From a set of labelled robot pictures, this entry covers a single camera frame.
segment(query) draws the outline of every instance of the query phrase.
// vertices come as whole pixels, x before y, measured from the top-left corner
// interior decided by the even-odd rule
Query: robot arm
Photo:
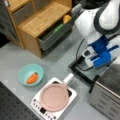
[[[119,23],[120,0],[111,0],[101,8],[85,9],[75,21],[79,33],[88,43],[90,55],[85,56],[83,52],[83,56],[89,67],[100,67],[120,54],[120,36],[110,42],[106,37],[117,32]]]

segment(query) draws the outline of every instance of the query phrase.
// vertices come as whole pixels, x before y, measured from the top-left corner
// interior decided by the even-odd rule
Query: countertop
[[[12,43],[0,49],[0,80],[9,88],[26,106],[42,119],[31,107],[34,95],[53,77],[63,80],[71,71],[69,64],[75,59],[77,48],[82,38],[76,28],[43,59],[40,59]],[[18,82],[19,70],[28,64],[35,63],[43,67],[45,76],[36,87],[25,87]],[[62,115],[61,120],[108,120],[106,116],[89,104],[89,86],[75,77],[70,84],[77,91],[77,98]]]

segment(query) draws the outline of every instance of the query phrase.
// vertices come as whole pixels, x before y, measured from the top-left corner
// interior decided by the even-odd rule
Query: pan handle
[[[74,75],[70,73],[64,80],[63,82],[68,86],[72,81],[73,81]]]

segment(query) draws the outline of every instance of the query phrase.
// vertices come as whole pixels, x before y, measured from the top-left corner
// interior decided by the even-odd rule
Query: pink pan
[[[50,84],[45,87],[40,94],[40,104],[50,112],[62,110],[68,103],[69,95],[67,85],[73,78],[73,74],[68,75],[62,84]]]

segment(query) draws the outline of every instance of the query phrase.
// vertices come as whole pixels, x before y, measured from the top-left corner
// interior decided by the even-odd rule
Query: teal bowl
[[[26,80],[35,72],[38,73],[37,81],[32,84],[27,84]],[[33,87],[33,86],[37,86],[41,82],[43,76],[44,76],[44,70],[40,65],[29,64],[29,65],[24,66],[20,70],[18,74],[18,79],[21,84],[29,86],[29,87]]]

